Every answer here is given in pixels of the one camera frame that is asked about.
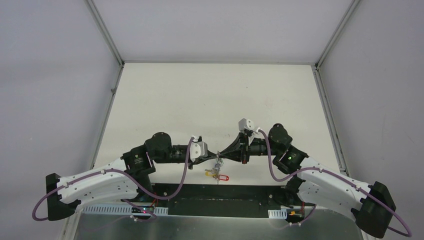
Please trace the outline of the yellow tag key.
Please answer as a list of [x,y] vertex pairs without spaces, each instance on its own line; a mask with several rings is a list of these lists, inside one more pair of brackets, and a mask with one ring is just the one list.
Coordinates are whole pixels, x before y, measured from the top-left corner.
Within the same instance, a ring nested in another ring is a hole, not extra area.
[[219,175],[219,171],[217,169],[215,169],[215,168],[206,169],[205,170],[205,175],[207,177],[214,177],[215,178],[215,177],[217,177]]

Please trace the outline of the red tag key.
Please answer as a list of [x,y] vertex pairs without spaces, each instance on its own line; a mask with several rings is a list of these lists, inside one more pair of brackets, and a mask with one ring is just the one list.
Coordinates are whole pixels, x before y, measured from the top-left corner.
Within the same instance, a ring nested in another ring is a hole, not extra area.
[[227,176],[227,175],[223,175],[223,174],[219,174],[218,175],[218,180],[219,181],[228,181],[229,179],[230,179],[230,177]]

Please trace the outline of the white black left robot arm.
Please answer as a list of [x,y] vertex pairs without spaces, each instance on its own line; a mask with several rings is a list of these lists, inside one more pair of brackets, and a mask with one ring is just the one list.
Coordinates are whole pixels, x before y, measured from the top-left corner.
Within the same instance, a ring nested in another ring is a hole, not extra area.
[[[144,144],[104,166],[72,176],[47,175],[46,220],[62,220],[86,206],[107,201],[169,200],[181,190],[188,169],[216,156],[201,136],[193,136],[187,145],[173,145],[167,133],[157,132]],[[183,172],[174,193],[154,192],[149,175],[156,171],[155,165],[179,163],[183,164]]]

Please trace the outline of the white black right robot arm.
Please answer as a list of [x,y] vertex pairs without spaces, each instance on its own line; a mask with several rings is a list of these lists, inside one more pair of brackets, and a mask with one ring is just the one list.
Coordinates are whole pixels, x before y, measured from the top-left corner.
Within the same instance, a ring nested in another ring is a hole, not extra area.
[[382,239],[396,205],[386,185],[362,182],[337,173],[292,145],[292,137],[276,123],[265,134],[251,123],[239,124],[238,137],[218,156],[247,164],[251,156],[267,156],[268,167],[287,175],[284,200],[325,207],[352,221],[365,233]]

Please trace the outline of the black robot base mount plate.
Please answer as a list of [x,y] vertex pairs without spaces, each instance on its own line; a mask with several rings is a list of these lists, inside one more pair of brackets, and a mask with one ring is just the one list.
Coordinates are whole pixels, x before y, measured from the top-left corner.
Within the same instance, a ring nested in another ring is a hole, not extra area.
[[300,208],[302,201],[282,186],[184,184],[156,207],[173,216],[268,218],[269,210]]

